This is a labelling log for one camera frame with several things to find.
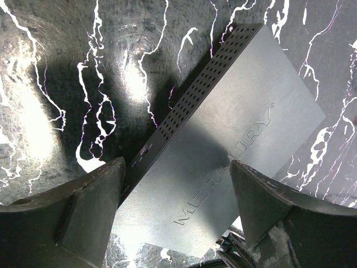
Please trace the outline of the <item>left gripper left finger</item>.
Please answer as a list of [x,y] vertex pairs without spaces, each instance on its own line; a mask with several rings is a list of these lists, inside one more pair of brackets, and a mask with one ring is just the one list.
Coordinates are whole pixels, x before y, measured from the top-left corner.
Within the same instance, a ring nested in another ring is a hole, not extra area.
[[124,158],[1,206],[1,267],[101,267],[125,177]]

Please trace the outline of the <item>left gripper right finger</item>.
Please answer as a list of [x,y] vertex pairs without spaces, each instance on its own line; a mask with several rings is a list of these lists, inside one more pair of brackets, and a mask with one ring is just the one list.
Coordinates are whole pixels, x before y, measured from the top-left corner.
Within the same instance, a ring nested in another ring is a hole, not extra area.
[[294,190],[233,160],[230,176],[256,267],[356,267],[356,209]]

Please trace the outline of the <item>black network switch box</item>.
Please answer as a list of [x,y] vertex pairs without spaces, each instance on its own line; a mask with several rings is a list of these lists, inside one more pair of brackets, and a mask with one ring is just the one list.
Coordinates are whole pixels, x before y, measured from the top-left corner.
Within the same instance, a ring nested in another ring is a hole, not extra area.
[[274,177],[324,119],[270,30],[237,25],[128,166],[113,233],[203,256],[239,215],[230,163]]

